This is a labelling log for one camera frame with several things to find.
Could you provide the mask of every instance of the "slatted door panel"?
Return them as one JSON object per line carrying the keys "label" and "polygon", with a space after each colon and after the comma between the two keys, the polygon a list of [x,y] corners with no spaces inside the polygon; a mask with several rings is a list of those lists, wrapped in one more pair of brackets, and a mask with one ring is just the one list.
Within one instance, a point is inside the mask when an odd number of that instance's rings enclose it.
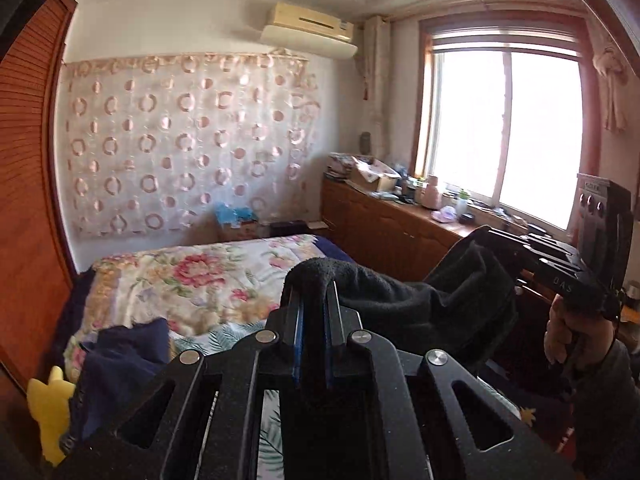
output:
{"label": "slatted door panel", "polygon": [[70,290],[49,127],[74,8],[73,0],[47,0],[0,62],[0,360],[22,386],[40,372]]}

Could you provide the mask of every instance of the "hand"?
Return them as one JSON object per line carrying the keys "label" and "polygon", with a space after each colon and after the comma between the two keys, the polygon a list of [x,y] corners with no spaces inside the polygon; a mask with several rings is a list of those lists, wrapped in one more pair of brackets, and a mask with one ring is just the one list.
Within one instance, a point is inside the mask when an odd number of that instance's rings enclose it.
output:
{"label": "hand", "polygon": [[569,312],[562,297],[556,295],[549,309],[545,333],[545,355],[551,364],[566,360],[566,345],[572,341],[572,330],[584,334],[585,338],[584,350],[575,361],[577,370],[598,364],[606,357],[613,342],[613,323],[602,316]]}

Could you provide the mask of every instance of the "wall-mounted air conditioner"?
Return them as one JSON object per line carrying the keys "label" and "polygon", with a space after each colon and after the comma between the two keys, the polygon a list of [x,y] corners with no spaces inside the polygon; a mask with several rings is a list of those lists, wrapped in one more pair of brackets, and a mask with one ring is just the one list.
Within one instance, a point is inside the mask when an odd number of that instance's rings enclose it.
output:
{"label": "wall-mounted air conditioner", "polygon": [[353,23],[283,2],[271,9],[260,41],[334,59],[348,59],[358,50],[351,43]]}

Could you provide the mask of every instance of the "silver screw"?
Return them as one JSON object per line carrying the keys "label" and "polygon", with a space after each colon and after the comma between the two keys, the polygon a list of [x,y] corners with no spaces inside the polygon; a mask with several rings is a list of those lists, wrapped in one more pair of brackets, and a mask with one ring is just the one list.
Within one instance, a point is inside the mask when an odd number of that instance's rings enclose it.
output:
{"label": "silver screw", "polygon": [[200,360],[200,354],[195,350],[185,350],[180,354],[180,362],[183,365],[192,365]]}
{"label": "silver screw", "polygon": [[444,350],[433,349],[427,352],[427,360],[435,366],[442,366],[449,360],[449,356]]}
{"label": "silver screw", "polygon": [[351,339],[356,343],[365,344],[371,341],[371,334],[366,330],[356,330],[351,334]]}
{"label": "silver screw", "polygon": [[259,343],[270,343],[276,339],[276,335],[271,330],[260,330],[260,332],[256,333],[255,338]]}

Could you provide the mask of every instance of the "yellow plush toy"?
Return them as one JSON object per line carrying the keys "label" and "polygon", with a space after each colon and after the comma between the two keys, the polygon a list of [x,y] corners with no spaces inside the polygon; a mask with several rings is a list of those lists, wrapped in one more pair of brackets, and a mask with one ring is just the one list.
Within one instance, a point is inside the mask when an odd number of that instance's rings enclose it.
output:
{"label": "yellow plush toy", "polygon": [[62,369],[54,366],[49,374],[49,383],[37,379],[27,385],[27,404],[31,416],[40,427],[40,443],[44,458],[57,466],[65,457],[58,441],[69,428],[69,398],[76,386],[63,379]]}

